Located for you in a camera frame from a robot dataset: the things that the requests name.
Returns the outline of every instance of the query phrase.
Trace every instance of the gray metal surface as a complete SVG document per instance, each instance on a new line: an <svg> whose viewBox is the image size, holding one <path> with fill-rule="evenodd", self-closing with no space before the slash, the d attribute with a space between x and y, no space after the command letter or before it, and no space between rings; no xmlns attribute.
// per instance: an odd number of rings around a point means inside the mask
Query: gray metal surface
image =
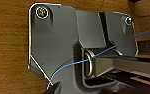
<svg viewBox="0 0 150 94"><path fill-rule="evenodd" d="M76 11L79 42L83 48L105 48L105 38L99 14Z"/></svg>
<svg viewBox="0 0 150 94"><path fill-rule="evenodd" d="M39 7L48 10L46 18L41 19L37 16L36 10ZM114 32L114 30L125 31L121 29L122 26L116 27L116 24L121 23L121 16L119 19L114 18L117 19L116 23L111 22L113 14L106 16L109 37L115 44L133 35L133 28L129 33L127 30L130 28L126 28L126 33L129 34L127 37L123 33ZM36 73L42 73L48 80L61 65L82 60L84 49L106 48L98 13L75 10L70 6L37 3L30 8L29 17L29 68ZM125 47L119 50L125 52L127 50ZM135 55L135 51L125 54ZM60 94L98 94L102 88L112 90L118 88L116 81L89 86L85 83L83 67L82 64L72 65L56 73L52 83L61 81Z"/></svg>
<svg viewBox="0 0 150 94"><path fill-rule="evenodd" d="M121 42L134 36L134 25L127 25L126 18L129 15L119 12L105 12L108 38L111 43L118 45ZM135 56L138 53L138 48L135 39L125 42L117 47L117 50L126 56Z"/></svg>

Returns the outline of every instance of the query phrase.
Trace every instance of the wire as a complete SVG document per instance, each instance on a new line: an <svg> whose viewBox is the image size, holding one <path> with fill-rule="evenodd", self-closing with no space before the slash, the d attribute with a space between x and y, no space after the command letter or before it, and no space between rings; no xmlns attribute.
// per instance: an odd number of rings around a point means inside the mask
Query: wire
<svg viewBox="0 0 150 94"><path fill-rule="evenodd" d="M52 76L51 76L51 78L50 78L50 80L49 80L47 89L49 88L50 83L51 83L51 81L52 81L54 75L55 75L57 72L59 72L60 70L62 70L63 68L68 67L68 66L71 66L71 65L75 65L75 64L79 64L79 63L83 63L83 62L89 61L90 59L93 59L93 58L95 58L95 57L97 57L97 56L99 56L99 55L101 55L101 54L103 54L103 53L105 53L105 52L107 52L107 51L109 51L109 50L112 50L112 49L114 49L114 48L116 48L116 47L122 45L123 43L128 42L129 40L132 40L132 39L135 39L135 38L144 36L144 35L146 35L146 34L150 34L150 31L146 31L146 32L143 32L143 33L141 33L141 34L135 35L135 36L133 36L133 37L131 37L131 38L129 38L129 39L127 39L127 40L125 40L125 41L123 41L123 42L121 42L121 43L115 45L115 46L112 46L112 47L107 48L106 50L104 50L104 51L102 51L102 52L96 54L95 56L93 56L93 57L91 57L91 58L89 58L89 59L85 59L85 60L82 60L82 61L78 61L78 62L74 62L74 63L70 63L70 64L67 64L67 65L64 65L63 67L59 68L58 70L56 70L56 71L52 74Z"/></svg>

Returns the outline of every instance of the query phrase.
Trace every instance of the blue wire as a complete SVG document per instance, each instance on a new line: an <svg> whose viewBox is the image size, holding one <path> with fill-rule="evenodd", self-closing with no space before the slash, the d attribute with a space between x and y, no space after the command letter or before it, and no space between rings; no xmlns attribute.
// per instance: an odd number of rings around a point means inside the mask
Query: blue wire
<svg viewBox="0 0 150 94"><path fill-rule="evenodd" d="M138 37L140 37L140 36L144 36L144 35L146 35L146 34L150 34L150 31L146 31L146 32L143 32L143 33L141 33L141 34L135 35L135 36L133 36L133 37L131 37L131 38L129 38L129 39L127 39L127 40L125 40L125 41L119 43L118 45L109 47L109 48L107 48L106 50L104 50L104 51L102 51L102 52L96 54L96 55L93 56L93 57L91 57L90 59L93 59L93 58L95 58L95 57L97 57L97 56L99 56L99 55L101 55L101 54L103 54L103 53L105 53L105 52L107 52L107 51L109 51L109 50L112 50L112 49L118 47L119 45L122 45L123 43L125 43L125 42L127 42L127 41L129 41L129 40L131 40L131 39L135 39L135 38L138 38ZM71 65L75 65L75 64L79 64L79 63L83 63L83 62L89 61L90 59L85 59L85 60L82 60L82 61L70 63L70 64L64 65L63 67L61 67L61 68L59 68L58 70L56 70L56 71L52 74L52 76L51 76L51 78L50 78L50 81L49 81L49 83L48 83L47 89L49 88L50 83L51 83L51 81L52 81L54 75L55 75L57 72L59 72L60 70L62 70L62 69L65 68L65 67L68 67L68 66L71 66Z"/></svg>

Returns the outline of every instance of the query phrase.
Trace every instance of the wooden surface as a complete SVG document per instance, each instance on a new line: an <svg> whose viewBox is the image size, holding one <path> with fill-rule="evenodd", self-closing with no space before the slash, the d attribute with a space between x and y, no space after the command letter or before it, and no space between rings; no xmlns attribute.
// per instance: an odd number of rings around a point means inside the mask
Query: wooden surface
<svg viewBox="0 0 150 94"><path fill-rule="evenodd" d="M45 91L47 80L27 69L28 10L38 2L61 3L94 12L123 12L133 17L136 34L150 30L150 0L136 4L128 4L127 0L0 0L0 94Z"/></svg>

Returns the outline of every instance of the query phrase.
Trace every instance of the screw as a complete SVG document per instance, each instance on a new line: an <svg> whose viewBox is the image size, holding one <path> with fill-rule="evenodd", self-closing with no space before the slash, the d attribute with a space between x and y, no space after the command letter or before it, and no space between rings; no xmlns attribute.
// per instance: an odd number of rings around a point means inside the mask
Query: screw
<svg viewBox="0 0 150 94"><path fill-rule="evenodd" d="M36 14L39 18L45 19L48 17L48 10L44 7L39 7L36 9Z"/></svg>
<svg viewBox="0 0 150 94"><path fill-rule="evenodd" d="M131 25L133 21L132 21L132 18L131 18L131 17L127 17L127 18L125 19L125 22L126 22L127 25Z"/></svg>

